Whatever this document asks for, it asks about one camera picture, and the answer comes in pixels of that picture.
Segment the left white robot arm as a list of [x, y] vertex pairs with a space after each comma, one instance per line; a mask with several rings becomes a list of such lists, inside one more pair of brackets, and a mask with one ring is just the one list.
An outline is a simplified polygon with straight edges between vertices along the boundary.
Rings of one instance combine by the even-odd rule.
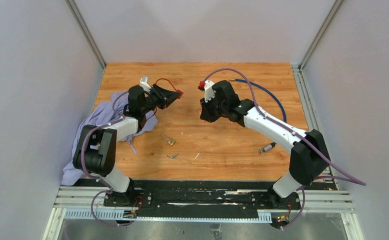
[[147, 114], [156, 109], [166, 109], [183, 96], [180, 90], [167, 90], [157, 84], [135, 85], [126, 93], [128, 102], [118, 112], [118, 119], [82, 128], [72, 164], [89, 178], [103, 183], [124, 207], [136, 200], [132, 179], [124, 175], [116, 162], [117, 142], [140, 132], [148, 121]]

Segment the brass padlock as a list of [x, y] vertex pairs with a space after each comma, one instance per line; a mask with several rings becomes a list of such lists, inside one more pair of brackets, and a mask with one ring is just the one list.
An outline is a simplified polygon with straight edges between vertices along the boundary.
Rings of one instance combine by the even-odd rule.
[[176, 143], [176, 140], [173, 139], [172, 137], [166, 135], [166, 134], [163, 134], [161, 136], [161, 138], [170, 146], [173, 146], [175, 143]]

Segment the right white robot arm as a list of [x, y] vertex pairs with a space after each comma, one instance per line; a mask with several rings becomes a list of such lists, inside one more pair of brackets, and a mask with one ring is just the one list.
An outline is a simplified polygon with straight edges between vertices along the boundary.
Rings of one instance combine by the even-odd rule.
[[288, 172], [271, 187], [268, 202], [274, 208], [287, 204], [289, 195], [310, 185], [328, 166], [330, 157], [323, 135], [316, 129], [305, 131], [291, 126], [255, 106], [250, 99], [239, 99], [231, 83], [202, 81], [200, 118], [209, 123], [223, 117], [268, 137], [290, 154]]

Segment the brass padlock keys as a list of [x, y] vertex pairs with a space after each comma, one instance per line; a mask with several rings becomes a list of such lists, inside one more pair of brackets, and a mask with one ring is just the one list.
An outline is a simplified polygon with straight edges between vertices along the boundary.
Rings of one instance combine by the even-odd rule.
[[174, 154], [174, 155], [167, 155], [167, 157], [171, 160], [171, 161], [173, 161], [173, 160], [175, 160], [175, 159], [177, 159], [178, 158], [178, 156], [179, 156], [179, 154]]

